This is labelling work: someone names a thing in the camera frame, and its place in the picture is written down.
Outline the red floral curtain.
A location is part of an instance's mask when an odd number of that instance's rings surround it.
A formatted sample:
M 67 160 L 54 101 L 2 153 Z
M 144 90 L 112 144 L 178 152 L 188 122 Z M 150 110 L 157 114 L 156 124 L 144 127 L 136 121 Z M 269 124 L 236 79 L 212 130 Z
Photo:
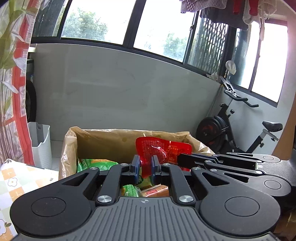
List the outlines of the red floral curtain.
M 26 69 L 41 1 L 1 1 L 1 163 L 33 165 L 25 99 Z

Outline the window frame with glass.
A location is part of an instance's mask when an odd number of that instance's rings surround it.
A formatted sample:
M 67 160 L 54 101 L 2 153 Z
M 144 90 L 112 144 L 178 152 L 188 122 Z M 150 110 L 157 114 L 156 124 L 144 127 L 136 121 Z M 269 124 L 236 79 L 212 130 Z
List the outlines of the window frame with glass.
M 181 13 L 181 1 L 43 1 L 34 43 L 99 45 L 202 73 L 278 102 L 288 54 L 280 1 L 227 1 Z

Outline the checkered floral tablecloth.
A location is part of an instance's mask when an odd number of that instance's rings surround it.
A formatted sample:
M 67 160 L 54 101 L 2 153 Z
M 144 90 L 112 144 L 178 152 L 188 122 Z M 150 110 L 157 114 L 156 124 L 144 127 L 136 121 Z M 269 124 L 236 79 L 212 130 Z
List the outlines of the checkered floral tablecloth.
M 59 172 L 7 159 L 0 174 L 1 240 L 12 240 L 17 235 L 10 218 L 12 203 L 23 194 L 58 181 Z

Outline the small green candy packet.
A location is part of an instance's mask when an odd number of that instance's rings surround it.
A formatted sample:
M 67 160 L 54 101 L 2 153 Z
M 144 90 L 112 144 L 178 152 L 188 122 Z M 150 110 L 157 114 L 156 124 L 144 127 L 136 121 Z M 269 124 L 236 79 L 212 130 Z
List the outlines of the small green candy packet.
M 142 192 L 137 186 L 129 184 L 122 187 L 121 195 L 128 197 L 142 197 Z

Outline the orange sausage packet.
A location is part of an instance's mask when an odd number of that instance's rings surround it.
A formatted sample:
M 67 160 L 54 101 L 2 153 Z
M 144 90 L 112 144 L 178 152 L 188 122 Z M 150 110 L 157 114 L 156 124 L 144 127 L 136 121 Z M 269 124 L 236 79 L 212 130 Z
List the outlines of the orange sausage packet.
M 169 188 L 166 185 L 156 185 L 142 190 L 142 197 L 169 197 Z

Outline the black exercise bike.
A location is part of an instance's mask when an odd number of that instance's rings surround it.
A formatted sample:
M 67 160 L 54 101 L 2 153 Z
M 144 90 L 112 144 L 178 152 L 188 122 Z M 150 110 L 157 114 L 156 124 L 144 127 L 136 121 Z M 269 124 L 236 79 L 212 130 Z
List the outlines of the black exercise bike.
M 255 144 L 257 138 L 269 135 L 275 142 L 281 130 L 269 131 L 264 121 L 285 126 L 285 90 L 278 102 L 248 92 L 241 86 L 219 78 L 220 87 L 206 117 L 199 123 L 196 137 L 215 153 L 246 152 L 271 154 L 275 144 Z

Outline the bright green snack bag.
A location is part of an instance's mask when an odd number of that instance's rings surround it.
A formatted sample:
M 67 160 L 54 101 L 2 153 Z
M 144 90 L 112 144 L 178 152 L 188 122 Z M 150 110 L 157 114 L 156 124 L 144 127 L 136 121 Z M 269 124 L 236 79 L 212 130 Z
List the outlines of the bright green snack bag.
M 107 159 L 79 159 L 77 161 L 77 173 L 89 168 L 98 168 L 100 171 L 108 171 L 117 162 Z

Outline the taped brown cardboard box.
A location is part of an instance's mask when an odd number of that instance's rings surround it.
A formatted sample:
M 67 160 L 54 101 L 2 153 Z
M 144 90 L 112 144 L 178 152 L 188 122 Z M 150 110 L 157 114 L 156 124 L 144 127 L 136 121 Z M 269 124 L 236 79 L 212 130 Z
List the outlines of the taped brown cardboard box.
M 84 130 L 77 126 L 69 128 L 62 147 L 59 179 L 76 174 L 78 159 L 107 159 L 117 163 L 131 163 L 136 155 L 135 141 L 139 137 L 156 137 L 168 141 L 188 143 L 193 153 L 214 155 L 205 144 L 189 132 L 161 132 L 144 130 L 98 129 Z

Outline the hanging grey-pink towel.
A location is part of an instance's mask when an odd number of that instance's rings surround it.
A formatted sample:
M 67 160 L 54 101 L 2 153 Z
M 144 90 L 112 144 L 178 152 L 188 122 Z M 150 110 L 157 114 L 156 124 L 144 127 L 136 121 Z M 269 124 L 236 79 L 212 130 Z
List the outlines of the hanging grey-pink towel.
M 183 0 L 181 1 L 181 13 L 195 13 L 205 8 L 225 9 L 227 0 Z

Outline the white plastic bin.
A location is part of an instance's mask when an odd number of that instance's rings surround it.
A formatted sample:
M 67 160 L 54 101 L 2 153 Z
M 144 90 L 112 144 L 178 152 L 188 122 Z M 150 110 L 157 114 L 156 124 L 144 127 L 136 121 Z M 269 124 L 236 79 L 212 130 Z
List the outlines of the white plastic bin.
M 50 126 L 37 122 L 28 123 L 34 165 L 38 168 L 51 169 L 52 151 L 50 140 Z

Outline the red snack bag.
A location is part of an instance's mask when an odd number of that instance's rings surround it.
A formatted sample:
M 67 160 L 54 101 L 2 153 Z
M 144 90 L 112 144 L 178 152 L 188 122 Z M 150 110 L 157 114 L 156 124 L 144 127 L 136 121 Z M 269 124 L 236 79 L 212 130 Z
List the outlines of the red snack bag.
M 160 164 L 177 165 L 180 154 L 190 155 L 192 146 L 187 143 L 164 140 L 157 137 L 139 137 L 135 141 L 138 156 L 140 156 L 142 177 L 152 175 L 152 156 L 156 155 Z

